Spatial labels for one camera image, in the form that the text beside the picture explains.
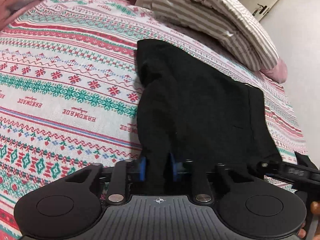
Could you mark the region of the person right hand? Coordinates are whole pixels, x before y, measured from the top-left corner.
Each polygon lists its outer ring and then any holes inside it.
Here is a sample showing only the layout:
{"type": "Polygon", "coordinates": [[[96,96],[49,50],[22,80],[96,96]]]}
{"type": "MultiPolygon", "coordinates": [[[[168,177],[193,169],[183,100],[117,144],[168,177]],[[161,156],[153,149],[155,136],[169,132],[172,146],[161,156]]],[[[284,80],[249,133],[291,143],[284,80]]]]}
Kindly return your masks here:
{"type": "MultiPolygon", "coordinates": [[[[317,215],[319,217],[319,214],[320,214],[319,202],[312,202],[310,205],[310,210],[314,215],[317,215]]],[[[301,239],[303,239],[306,236],[306,231],[304,229],[304,226],[305,226],[305,223],[303,223],[303,227],[300,229],[298,233],[298,237],[301,239]]],[[[319,240],[320,239],[319,234],[320,234],[320,225],[318,223],[313,240],[319,240]]]]}

